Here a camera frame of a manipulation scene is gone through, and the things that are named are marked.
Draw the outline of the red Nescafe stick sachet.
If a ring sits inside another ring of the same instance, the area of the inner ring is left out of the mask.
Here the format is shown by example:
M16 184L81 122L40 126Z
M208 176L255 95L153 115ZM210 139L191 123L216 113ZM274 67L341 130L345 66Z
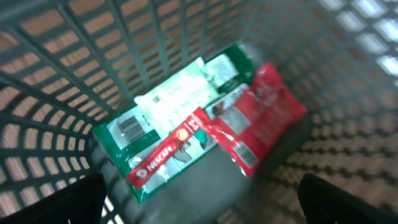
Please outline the red Nescafe stick sachet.
M141 189L146 182L165 164L194 134L203 128L210 117L198 107L175 128L142 162L128 173L126 181Z

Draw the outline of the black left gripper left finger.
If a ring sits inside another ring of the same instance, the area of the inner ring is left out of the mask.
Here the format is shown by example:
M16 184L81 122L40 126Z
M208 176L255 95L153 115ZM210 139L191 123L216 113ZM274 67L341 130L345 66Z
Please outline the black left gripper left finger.
M106 198L102 174L91 174L22 210L1 218L3 224L101 222Z

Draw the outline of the red snack packet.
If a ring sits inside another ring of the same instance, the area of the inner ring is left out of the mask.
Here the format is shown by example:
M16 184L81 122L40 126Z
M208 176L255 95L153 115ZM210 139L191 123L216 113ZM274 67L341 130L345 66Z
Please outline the red snack packet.
M285 131L308 109L294 97L271 63L255 74L252 85L204 130L224 148L242 173L252 177Z

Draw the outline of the pale green wipes packet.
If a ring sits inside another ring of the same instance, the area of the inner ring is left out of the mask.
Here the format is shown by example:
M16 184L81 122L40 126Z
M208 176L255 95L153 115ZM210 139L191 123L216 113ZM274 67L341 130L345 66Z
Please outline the pale green wipes packet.
M204 60L198 57L151 91L135 97L134 101L164 139L190 113L204 108L219 96Z

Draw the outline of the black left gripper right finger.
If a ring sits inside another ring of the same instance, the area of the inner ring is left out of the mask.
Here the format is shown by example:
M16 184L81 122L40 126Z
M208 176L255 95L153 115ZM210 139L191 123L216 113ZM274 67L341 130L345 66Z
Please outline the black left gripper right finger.
M397 215L384 212L311 173L302 177L297 193L307 223L397 224Z

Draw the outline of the green snack packet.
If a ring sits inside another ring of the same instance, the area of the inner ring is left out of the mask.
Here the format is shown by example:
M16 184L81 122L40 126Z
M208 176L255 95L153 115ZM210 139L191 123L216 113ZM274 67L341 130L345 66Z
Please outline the green snack packet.
M210 118L218 116L232 105L242 91L251 85L256 71L254 58L250 45L237 41L210 61L204 61L211 83L220 94L203 108ZM137 104L111 121L94 127L93 132L123 178L165 139L159 136ZM128 186L137 201L142 203L216 144L212 137L200 129L141 189L132 184Z

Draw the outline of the grey plastic shopping basket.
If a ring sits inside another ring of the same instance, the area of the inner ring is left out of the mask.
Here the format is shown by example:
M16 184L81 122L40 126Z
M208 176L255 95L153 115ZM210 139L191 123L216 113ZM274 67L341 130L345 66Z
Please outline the grey plastic shopping basket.
M139 203L93 128L237 41L308 114L254 179L216 147ZM304 223L306 173L397 215L397 2L2 1L1 218L95 173L87 222Z

